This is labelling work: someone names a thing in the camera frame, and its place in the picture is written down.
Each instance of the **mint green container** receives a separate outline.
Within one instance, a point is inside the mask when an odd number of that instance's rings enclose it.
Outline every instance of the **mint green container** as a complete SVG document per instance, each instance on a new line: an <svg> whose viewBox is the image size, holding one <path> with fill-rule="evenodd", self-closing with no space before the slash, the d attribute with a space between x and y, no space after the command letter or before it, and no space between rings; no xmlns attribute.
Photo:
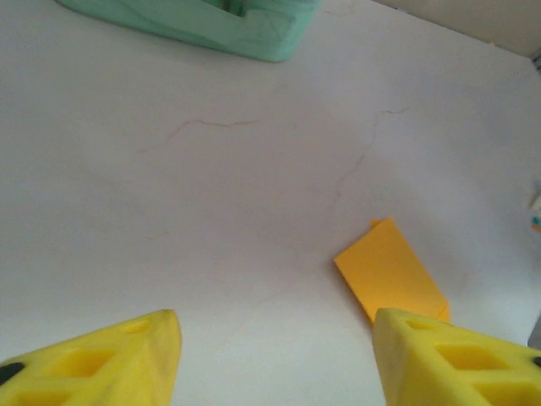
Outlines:
<svg viewBox="0 0 541 406"><path fill-rule="evenodd" d="M320 0L57 0L113 22L270 62L291 57Z"/></svg>

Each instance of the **white surface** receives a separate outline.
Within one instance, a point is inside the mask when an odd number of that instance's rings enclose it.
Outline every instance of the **white surface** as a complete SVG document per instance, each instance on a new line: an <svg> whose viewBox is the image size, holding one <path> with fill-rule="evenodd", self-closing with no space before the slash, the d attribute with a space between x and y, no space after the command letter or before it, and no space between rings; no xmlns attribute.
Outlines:
<svg viewBox="0 0 541 406"><path fill-rule="evenodd" d="M375 0L531 57L541 48L539 0Z"/></svg>
<svg viewBox="0 0 541 406"><path fill-rule="evenodd" d="M384 216L456 324L526 343L526 58L357 0L283 64L38 0L0 2L0 53L0 359L173 308L173 405L383 405L331 258Z"/></svg>

